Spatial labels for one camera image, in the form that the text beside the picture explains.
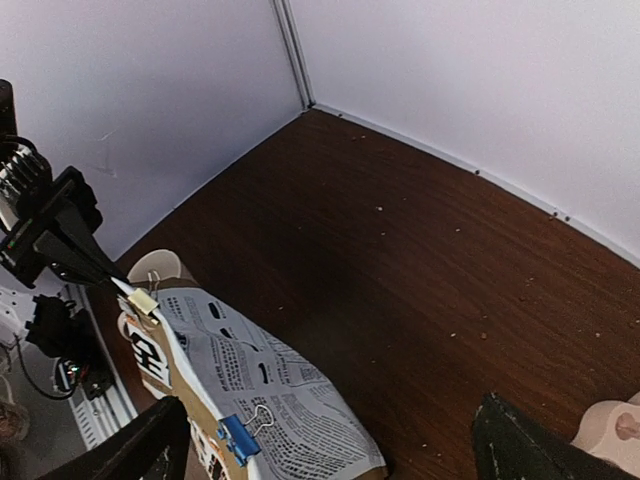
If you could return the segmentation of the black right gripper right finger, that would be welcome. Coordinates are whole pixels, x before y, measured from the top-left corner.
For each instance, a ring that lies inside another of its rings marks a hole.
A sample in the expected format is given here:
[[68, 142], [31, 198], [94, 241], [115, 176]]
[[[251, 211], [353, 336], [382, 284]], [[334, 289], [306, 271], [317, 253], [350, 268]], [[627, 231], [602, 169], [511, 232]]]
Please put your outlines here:
[[498, 394], [483, 396], [471, 426], [479, 479], [632, 479], [561, 440]]

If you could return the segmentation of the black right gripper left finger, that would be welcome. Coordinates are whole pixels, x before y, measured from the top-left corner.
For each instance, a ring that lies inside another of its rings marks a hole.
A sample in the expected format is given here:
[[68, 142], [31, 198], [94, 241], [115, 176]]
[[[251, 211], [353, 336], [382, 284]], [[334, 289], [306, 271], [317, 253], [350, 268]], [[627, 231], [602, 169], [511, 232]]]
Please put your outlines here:
[[183, 479], [190, 426], [182, 402], [157, 401], [98, 447], [47, 473], [49, 479]]

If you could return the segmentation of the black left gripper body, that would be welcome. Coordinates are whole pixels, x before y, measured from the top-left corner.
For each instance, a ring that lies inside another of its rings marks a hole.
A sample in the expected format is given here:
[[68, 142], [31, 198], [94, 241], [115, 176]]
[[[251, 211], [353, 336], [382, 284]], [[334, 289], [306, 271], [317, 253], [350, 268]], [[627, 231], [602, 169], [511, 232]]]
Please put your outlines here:
[[61, 209], [77, 209], [93, 236], [103, 222], [92, 188], [74, 167], [55, 179], [50, 173], [31, 176], [14, 171], [1, 181], [1, 192], [9, 194], [5, 202], [17, 217], [1, 241], [1, 265], [28, 288], [49, 269], [33, 243]]

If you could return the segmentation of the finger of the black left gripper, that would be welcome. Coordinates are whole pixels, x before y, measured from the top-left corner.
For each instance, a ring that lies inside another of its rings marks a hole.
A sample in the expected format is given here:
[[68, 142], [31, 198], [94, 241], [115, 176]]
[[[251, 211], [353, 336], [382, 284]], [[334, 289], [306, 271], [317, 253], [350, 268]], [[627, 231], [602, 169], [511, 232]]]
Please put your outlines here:
[[106, 255], [77, 209], [61, 209], [33, 243], [46, 266], [69, 283], [105, 286], [125, 275]]

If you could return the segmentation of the blue binder clip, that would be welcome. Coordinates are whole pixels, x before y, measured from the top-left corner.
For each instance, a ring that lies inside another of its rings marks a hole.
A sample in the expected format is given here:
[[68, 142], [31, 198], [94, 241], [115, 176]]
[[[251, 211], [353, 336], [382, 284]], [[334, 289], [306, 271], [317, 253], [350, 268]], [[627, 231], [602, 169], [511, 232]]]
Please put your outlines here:
[[218, 421], [216, 433], [240, 467], [246, 467], [249, 460], [261, 452], [258, 436], [262, 430], [275, 425], [275, 417], [264, 404], [255, 406], [253, 415], [242, 420], [237, 414]]

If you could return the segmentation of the yellow binder clip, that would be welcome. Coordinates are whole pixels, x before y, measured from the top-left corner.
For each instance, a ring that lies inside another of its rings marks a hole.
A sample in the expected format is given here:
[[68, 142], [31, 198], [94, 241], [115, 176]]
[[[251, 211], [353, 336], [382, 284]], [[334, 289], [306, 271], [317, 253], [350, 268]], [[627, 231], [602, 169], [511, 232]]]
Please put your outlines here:
[[161, 283], [160, 273], [156, 269], [146, 272], [133, 272], [128, 276], [134, 292], [128, 295], [129, 301], [144, 315], [151, 316], [159, 308], [158, 290]]

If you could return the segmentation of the dog food bag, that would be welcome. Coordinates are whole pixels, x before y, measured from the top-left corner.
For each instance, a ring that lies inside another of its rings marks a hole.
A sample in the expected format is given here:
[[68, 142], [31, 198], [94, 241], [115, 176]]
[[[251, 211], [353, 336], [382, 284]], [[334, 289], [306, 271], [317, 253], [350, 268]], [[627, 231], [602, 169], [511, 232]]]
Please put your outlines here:
[[[199, 463], [211, 479], [384, 479], [386, 462], [332, 382], [292, 347], [198, 285], [161, 280], [151, 316], [116, 282], [119, 328], [144, 387], [185, 407]], [[269, 407], [261, 452], [240, 467], [216, 433], [218, 421], [247, 420]]]

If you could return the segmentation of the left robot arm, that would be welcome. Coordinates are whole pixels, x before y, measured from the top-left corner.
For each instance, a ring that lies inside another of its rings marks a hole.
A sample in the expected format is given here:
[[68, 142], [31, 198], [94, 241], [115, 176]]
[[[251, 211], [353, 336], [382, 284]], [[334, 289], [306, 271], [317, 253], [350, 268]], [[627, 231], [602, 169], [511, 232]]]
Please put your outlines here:
[[1, 81], [1, 265], [24, 286], [49, 269], [63, 281], [108, 285], [125, 276], [94, 238], [103, 217], [83, 174], [54, 176], [48, 160], [18, 135], [13, 87]]

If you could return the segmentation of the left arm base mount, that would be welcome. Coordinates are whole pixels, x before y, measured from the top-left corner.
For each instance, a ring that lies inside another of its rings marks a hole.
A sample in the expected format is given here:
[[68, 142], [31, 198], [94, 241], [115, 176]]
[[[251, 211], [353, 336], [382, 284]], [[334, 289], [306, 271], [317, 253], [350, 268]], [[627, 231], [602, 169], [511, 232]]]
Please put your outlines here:
[[54, 393], [41, 389], [36, 383], [31, 386], [54, 401], [69, 399], [85, 381], [107, 387], [111, 375], [106, 370], [87, 311], [77, 310], [74, 301], [59, 297], [38, 295], [33, 302], [35, 310], [26, 323], [26, 341], [64, 367], [67, 383], [58, 386]]

